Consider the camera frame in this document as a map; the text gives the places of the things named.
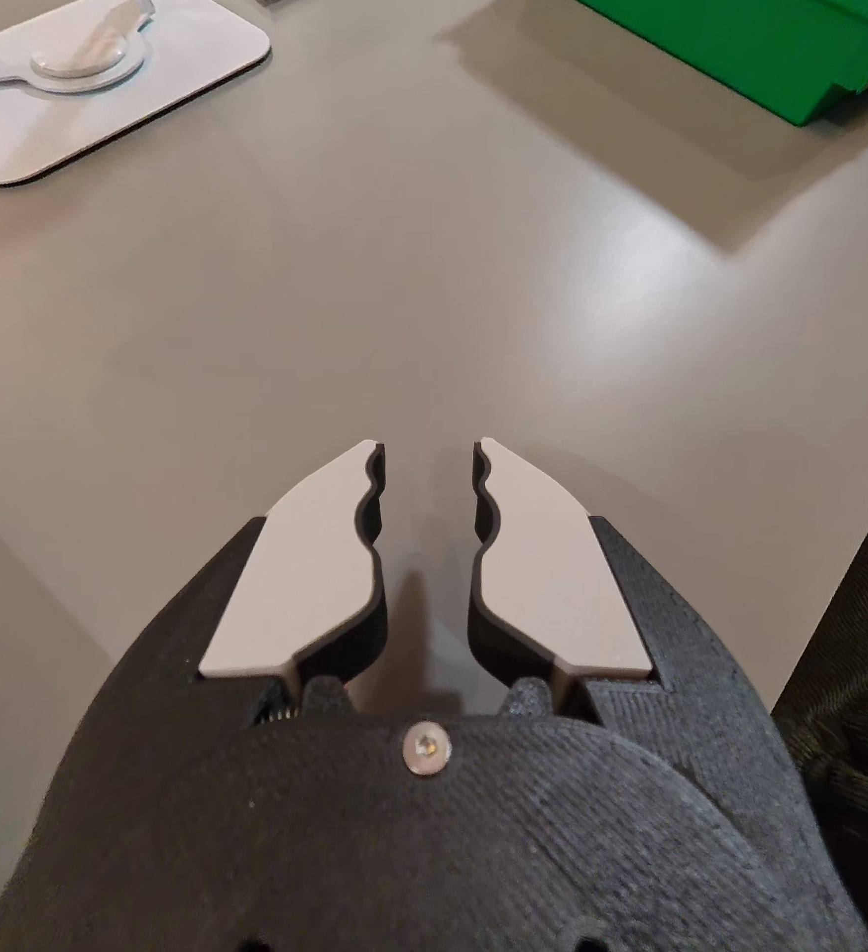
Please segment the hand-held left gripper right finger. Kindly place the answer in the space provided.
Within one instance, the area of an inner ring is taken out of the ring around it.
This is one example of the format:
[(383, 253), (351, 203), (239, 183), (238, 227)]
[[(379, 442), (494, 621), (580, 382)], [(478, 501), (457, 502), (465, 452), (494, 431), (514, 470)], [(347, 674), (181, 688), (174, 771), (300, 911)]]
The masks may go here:
[(484, 437), (473, 465), (468, 644), (500, 683), (549, 685), (555, 705), (585, 679), (647, 682), (654, 662), (583, 504)]

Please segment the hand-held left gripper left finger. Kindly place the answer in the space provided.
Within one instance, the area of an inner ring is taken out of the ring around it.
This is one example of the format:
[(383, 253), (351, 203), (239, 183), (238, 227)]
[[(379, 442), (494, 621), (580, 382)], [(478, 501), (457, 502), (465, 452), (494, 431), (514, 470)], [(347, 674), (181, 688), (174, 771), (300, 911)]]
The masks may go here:
[(379, 660), (388, 636), (376, 549), (384, 486), (384, 446), (364, 440), (268, 510), (202, 678), (275, 677), (299, 699), (315, 677), (346, 684)]

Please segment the green plastic bin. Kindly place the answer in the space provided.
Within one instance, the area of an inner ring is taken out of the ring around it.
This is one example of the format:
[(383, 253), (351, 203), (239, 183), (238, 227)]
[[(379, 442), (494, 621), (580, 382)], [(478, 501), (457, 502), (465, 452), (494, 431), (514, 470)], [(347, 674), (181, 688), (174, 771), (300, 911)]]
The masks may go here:
[(583, 1), (795, 126), (868, 89), (868, 1)]

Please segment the grey desk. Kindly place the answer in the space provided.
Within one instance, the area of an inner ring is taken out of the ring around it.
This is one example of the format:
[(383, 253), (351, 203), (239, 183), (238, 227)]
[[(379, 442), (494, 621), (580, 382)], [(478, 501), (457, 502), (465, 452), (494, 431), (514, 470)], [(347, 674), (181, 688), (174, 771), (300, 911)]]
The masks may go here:
[(868, 93), (793, 127), (576, 2), (237, 2), (272, 57), (0, 189), (0, 865), (142, 627), (387, 448), (368, 710), (490, 708), (472, 448), (606, 516), (767, 706), (868, 530)]

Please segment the person's dark clothing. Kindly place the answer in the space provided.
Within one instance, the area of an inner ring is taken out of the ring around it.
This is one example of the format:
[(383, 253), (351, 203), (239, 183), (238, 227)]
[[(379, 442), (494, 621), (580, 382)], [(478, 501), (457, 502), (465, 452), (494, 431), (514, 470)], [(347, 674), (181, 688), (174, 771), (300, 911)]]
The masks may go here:
[(773, 719), (832, 862), (868, 925), (868, 533)]

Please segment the white metal stand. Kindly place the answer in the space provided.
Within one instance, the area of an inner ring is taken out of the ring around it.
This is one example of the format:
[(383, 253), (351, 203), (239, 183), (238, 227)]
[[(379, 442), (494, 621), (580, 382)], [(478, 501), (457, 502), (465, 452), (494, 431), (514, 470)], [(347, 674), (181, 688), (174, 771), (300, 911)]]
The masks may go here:
[(0, 186), (97, 149), (271, 54), (217, 2), (69, 2), (0, 30)]

